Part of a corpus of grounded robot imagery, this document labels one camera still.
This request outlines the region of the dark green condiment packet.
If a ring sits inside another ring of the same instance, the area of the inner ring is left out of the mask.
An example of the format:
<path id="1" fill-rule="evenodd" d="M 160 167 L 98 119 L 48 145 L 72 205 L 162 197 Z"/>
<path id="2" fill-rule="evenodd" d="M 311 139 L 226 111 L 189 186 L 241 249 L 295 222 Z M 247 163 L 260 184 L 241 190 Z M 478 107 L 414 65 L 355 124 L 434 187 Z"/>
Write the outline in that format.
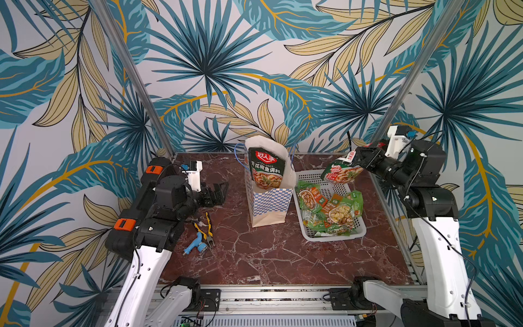
<path id="1" fill-rule="evenodd" d="M 261 148 L 248 150 L 251 178 L 260 189 L 280 188 L 285 171 L 285 160 Z"/>

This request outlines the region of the green red condiment packet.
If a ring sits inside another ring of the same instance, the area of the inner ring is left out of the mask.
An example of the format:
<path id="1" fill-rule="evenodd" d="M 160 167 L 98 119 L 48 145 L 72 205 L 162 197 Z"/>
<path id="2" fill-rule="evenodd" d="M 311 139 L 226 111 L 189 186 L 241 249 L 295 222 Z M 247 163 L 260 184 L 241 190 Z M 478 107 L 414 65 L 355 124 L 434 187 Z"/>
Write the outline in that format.
<path id="1" fill-rule="evenodd" d="M 347 184 L 354 181 L 364 169 L 355 161 L 356 151 L 350 151 L 343 157 L 336 158 L 321 174 L 323 181 L 331 184 Z"/>

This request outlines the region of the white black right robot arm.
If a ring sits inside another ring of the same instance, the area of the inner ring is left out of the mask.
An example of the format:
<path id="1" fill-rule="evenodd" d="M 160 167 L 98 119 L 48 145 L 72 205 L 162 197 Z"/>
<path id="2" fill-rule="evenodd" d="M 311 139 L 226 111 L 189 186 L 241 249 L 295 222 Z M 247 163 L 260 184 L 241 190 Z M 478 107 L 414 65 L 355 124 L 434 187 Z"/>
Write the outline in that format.
<path id="1" fill-rule="evenodd" d="M 365 299 L 395 315 L 404 326 L 494 326 L 484 317 L 472 293 L 473 262 L 463 255 L 459 212 L 451 191 L 437 185 L 447 159 L 437 143 L 409 142 L 403 160 L 378 144 L 358 147 L 353 162 L 396 187 L 421 247 L 427 296 L 416 300 L 388 284 L 366 280 Z"/>

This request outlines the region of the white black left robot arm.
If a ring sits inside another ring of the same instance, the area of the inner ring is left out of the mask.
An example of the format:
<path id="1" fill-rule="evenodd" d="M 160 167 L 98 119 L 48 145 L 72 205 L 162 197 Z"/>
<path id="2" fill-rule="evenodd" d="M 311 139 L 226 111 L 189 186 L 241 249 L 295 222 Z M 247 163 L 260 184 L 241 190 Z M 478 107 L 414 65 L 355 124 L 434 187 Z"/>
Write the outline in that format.
<path id="1" fill-rule="evenodd" d="M 107 239 L 107 248 L 129 261 L 130 268 L 107 326 L 171 326 L 200 299 L 200 283 L 179 277 L 162 302 L 148 308 L 159 278 L 185 231 L 188 219 L 201 208 L 225 203 L 229 184 L 201 185 L 193 190 L 187 177 L 170 175 L 140 189 L 132 208 L 123 212 Z"/>

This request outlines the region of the blue checkered paper bag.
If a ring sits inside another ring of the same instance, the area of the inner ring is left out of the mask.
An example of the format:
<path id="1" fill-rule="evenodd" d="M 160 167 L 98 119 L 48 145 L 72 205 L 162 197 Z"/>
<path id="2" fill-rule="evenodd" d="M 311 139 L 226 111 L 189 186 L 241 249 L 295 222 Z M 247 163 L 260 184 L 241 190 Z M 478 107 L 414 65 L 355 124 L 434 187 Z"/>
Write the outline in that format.
<path id="1" fill-rule="evenodd" d="M 244 147 L 244 157 L 236 158 L 236 160 L 244 170 L 251 226 L 259 228 L 284 223 L 297 183 L 294 158 L 282 144 L 264 136 L 253 136 L 246 139 Z M 285 171 L 280 188 L 264 190 L 256 186 L 251 178 L 249 167 L 248 150 L 251 147 L 264 148 L 285 160 Z"/>

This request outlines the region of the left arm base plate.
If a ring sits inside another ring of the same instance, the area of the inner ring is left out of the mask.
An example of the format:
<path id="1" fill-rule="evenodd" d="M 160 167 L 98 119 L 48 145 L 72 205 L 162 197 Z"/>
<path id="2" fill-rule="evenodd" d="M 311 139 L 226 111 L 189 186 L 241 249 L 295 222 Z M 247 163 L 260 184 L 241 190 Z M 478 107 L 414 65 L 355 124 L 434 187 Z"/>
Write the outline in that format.
<path id="1" fill-rule="evenodd" d="M 220 309 L 221 289 L 219 288 L 192 290 L 185 287 L 183 294 L 189 296 L 189 306 L 183 310 L 183 313 L 197 311 L 211 312 Z"/>

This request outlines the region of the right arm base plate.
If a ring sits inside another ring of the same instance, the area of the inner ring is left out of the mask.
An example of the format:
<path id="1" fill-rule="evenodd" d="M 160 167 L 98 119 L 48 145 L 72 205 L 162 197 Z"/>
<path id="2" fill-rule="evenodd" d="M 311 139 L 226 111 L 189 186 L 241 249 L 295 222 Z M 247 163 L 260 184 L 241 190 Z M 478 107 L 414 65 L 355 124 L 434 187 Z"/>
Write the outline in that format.
<path id="1" fill-rule="evenodd" d="M 329 302 L 335 311 L 365 310 L 372 307 L 364 297 L 361 283 L 354 283 L 347 288 L 331 288 L 328 294 L 324 295 L 324 300 Z"/>

